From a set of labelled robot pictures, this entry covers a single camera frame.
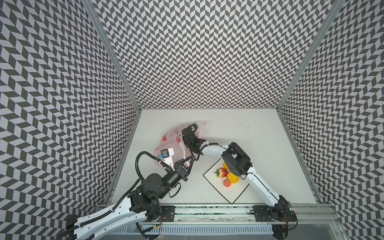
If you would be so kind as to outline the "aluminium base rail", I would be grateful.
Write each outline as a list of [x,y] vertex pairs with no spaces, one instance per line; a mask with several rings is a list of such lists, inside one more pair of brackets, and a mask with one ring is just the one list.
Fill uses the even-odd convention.
[[[253,207],[263,204],[163,204],[167,224],[257,224]],[[340,224],[329,204],[292,204],[299,224]]]

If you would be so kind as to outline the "aluminium corner post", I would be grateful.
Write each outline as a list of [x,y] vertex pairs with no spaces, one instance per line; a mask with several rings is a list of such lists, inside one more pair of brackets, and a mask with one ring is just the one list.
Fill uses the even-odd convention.
[[138,102],[134,96],[134,93],[131,89],[131,86],[129,84],[127,76],[125,75],[124,70],[120,64],[120,61],[118,60],[117,55],[116,55],[116,53],[112,47],[111,41],[108,38],[107,33],[106,33],[98,15],[97,15],[93,1],[84,0],[84,1],[82,1],[82,4],[84,6],[85,11],[87,12],[87,14],[89,16],[90,22],[93,24],[93,26],[94,26],[97,34],[98,34],[98,36],[101,40],[101,43],[103,44],[112,64],[114,65],[115,70],[116,70],[123,86],[125,87],[128,96],[130,97],[130,99],[132,101],[134,109],[136,111],[140,112],[141,108],[140,108],[140,106],[139,106],[139,104],[138,104]]
[[322,43],[323,39],[326,37],[327,32],[329,31],[330,27],[332,26],[333,22],[335,21],[337,15],[341,11],[343,5],[346,1],[343,0],[337,0],[332,5],[329,13],[326,15],[325,20],[321,27],[319,28],[319,31],[317,32],[313,42],[311,43],[306,55],[304,56],[302,62],[299,65],[298,70],[296,71],[295,75],[293,76],[293,79],[291,83],[289,84],[287,90],[283,94],[283,97],[279,104],[277,105],[277,112],[280,113],[290,98],[291,94],[293,93],[294,89],[296,88],[297,84],[299,83],[300,79],[302,78],[303,74],[305,73],[305,70],[309,66],[312,58],[315,56],[316,51],[318,50],[320,44]]

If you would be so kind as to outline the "yellow fake citrus fruit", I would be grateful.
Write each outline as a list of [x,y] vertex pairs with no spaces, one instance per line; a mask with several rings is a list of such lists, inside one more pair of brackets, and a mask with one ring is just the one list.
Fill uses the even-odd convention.
[[227,180],[231,183],[231,184],[235,184],[239,181],[240,177],[239,176],[236,176],[235,174],[233,174],[232,172],[228,172],[227,174]]

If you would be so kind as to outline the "aluminium corner post left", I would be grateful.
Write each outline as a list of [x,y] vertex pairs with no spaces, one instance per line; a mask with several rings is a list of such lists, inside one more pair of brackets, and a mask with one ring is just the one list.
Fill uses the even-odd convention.
[[82,1],[82,4],[84,6],[85,11],[87,12],[87,14],[89,16],[90,22],[93,24],[93,26],[94,26],[97,34],[98,34],[98,36],[101,40],[101,43],[103,44],[112,64],[114,65],[115,70],[116,70],[123,86],[125,87],[128,96],[130,97],[130,99],[132,101],[134,109],[136,111],[140,112],[141,108],[140,108],[140,106],[139,106],[139,104],[138,104],[138,102],[134,96],[134,93],[131,89],[131,86],[129,84],[127,76],[125,75],[124,70],[120,64],[120,61],[118,60],[117,55],[116,55],[116,53],[112,47],[111,41],[108,38],[107,33],[106,33],[98,15],[97,15],[93,1],[84,0],[84,1]]

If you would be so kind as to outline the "small pink fake peach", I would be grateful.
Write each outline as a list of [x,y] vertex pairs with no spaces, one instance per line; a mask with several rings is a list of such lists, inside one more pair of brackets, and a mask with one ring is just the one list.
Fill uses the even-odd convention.
[[229,188],[232,185],[232,183],[229,180],[224,180],[224,186],[226,188]]

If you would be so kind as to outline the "pink translucent plastic bag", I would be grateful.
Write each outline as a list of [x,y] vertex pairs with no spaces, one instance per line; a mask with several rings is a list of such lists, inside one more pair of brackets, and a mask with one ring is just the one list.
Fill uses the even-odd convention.
[[174,127],[171,130],[169,130],[167,133],[165,133],[162,136],[162,139],[158,147],[154,151],[155,157],[160,157],[160,161],[163,162],[163,159],[161,159],[162,157],[161,150],[173,148],[175,153],[173,155],[174,170],[175,170],[176,161],[186,159],[190,157],[192,154],[194,155],[198,154],[198,153],[192,153],[190,149],[185,146],[183,137],[182,137],[182,130],[189,127],[189,125],[191,124],[198,125],[199,128],[197,129],[196,135],[198,138],[203,139],[203,134],[206,126],[204,122],[184,124],[178,127]]

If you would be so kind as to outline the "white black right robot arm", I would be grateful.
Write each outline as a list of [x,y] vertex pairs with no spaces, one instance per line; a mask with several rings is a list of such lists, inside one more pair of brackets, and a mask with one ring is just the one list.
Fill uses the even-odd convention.
[[238,176],[243,181],[247,181],[265,201],[265,207],[254,206],[255,209],[262,209],[266,212],[266,218],[273,222],[297,222],[296,213],[282,195],[278,194],[268,183],[259,175],[253,167],[250,157],[235,142],[228,145],[211,143],[204,139],[199,139],[195,132],[197,125],[190,125],[182,130],[183,142],[190,150],[193,158],[197,161],[202,155],[220,157],[229,167],[231,173]]

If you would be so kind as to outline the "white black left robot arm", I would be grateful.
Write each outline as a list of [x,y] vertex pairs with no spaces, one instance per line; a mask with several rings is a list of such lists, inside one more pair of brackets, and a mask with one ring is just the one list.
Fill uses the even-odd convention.
[[[139,160],[143,155],[160,163],[165,168],[166,175],[161,177],[159,174],[151,174],[144,178],[139,169]],[[135,170],[139,178],[133,186],[113,205],[74,220],[56,239],[70,236],[72,240],[99,240],[124,226],[161,219],[163,212],[160,199],[177,186],[180,180],[187,181],[194,161],[195,156],[191,155],[177,161],[176,168],[172,169],[160,157],[146,151],[140,152],[135,160]]]

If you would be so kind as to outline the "aluminium corner post right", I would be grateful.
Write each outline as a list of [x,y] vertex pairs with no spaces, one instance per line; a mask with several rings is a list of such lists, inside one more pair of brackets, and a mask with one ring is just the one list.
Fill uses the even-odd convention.
[[304,56],[302,62],[299,65],[298,70],[296,71],[295,75],[293,76],[293,79],[291,83],[289,84],[287,90],[283,94],[283,97],[279,104],[277,105],[277,112],[280,113],[290,98],[291,94],[293,93],[294,89],[296,88],[297,84],[299,83],[300,79],[302,78],[303,74],[305,73],[305,70],[309,66],[312,58],[315,56],[316,51],[318,50],[320,44],[322,43],[323,39],[326,37],[327,32],[329,31],[330,27],[332,26],[333,22],[335,21],[337,15],[341,11],[343,5],[346,1],[343,0],[337,0],[332,5],[329,13],[326,15],[325,20],[321,27],[319,28],[319,31],[317,32],[313,42],[311,43],[306,55]]

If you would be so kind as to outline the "white square mat black border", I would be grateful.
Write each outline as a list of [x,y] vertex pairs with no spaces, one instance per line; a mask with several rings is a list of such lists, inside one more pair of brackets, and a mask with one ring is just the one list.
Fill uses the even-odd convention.
[[226,178],[217,178],[215,171],[219,168],[223,168],[224,161],[219,159],[205,174],[205,179],[210,183],[210,185],[230,204],[234,204],[236,200],[242,195],[242,193],[247,189],[249,184],[242,180],[241,178],[235,184],[232,184],[229,188],[224,186],[224,180]]

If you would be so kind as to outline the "red fake strawberry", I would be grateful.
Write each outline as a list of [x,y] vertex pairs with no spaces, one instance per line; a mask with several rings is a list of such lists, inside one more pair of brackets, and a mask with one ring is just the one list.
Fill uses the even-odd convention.
[[220,178],[220,179],[226,178],[228,173],[229,173],[229,171],[225,168],[219,168],[215,171],[216,177]]

